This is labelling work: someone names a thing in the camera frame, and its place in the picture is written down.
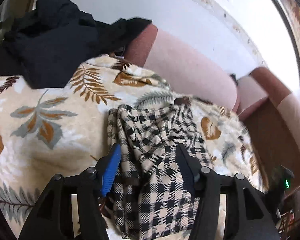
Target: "sofa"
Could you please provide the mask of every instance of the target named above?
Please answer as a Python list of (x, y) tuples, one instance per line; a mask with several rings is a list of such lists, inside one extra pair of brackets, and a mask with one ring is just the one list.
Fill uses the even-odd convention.
[(266, 178), (283, 165), (295, 175), (287, 196), (300, 186), (300, 101), (269, 69), (258, 67), (235, 81), (205, 55), (155, 25), (130, 43), (124, 58), (155, 71), (176, 92), (236, 112), (248, 128)]

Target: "checkered cloth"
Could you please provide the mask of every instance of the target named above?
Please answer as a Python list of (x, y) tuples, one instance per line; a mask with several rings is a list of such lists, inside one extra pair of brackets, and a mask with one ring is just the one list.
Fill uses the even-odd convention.
[(107, 205), (123, 238), (156, 239), (191, 229), (199, 199), (184, 190), (175, 160), (178, 143), (210, 164), (189, 106), (109, 111), (108, 145), (119, 143), (122, 159)]

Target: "white wall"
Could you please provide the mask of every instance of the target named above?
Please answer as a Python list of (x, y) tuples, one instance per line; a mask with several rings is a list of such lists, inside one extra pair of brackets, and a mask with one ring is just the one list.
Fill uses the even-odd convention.
[[(225, 71), (241, 77), (259, 64), (237, 37), (192, 0), (72, 0), (98, 21), (144, 17), (196, 48)], [(299, 88), (298, 67), (288, 31), (271, 0), (215, 0), (243, 27), (270, 70), (291, 90)]]

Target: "brown sofa side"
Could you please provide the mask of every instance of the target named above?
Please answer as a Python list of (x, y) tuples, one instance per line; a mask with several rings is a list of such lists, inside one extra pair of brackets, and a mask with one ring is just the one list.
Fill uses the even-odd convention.
[(267, 68), (257, 68), (250, 76), (268, 99), (243, 123), (268, 176), (278, 165), (293, 171), (291, 194), (300, 186), (300, 102)]

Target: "black and white plaid garment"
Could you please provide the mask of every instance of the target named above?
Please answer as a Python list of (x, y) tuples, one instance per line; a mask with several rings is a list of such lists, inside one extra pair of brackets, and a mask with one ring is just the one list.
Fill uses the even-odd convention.
[(183, 143), (203, 166), (210, 159), (190, 107), (136, 110), (120, 105), (109, 111), (107, 130), (108, 145), (118, 142), (122, 151), (107, 201), (122, 237), (156, 239), (191, 229), (199, 199), (183, 188), (176, 145)]

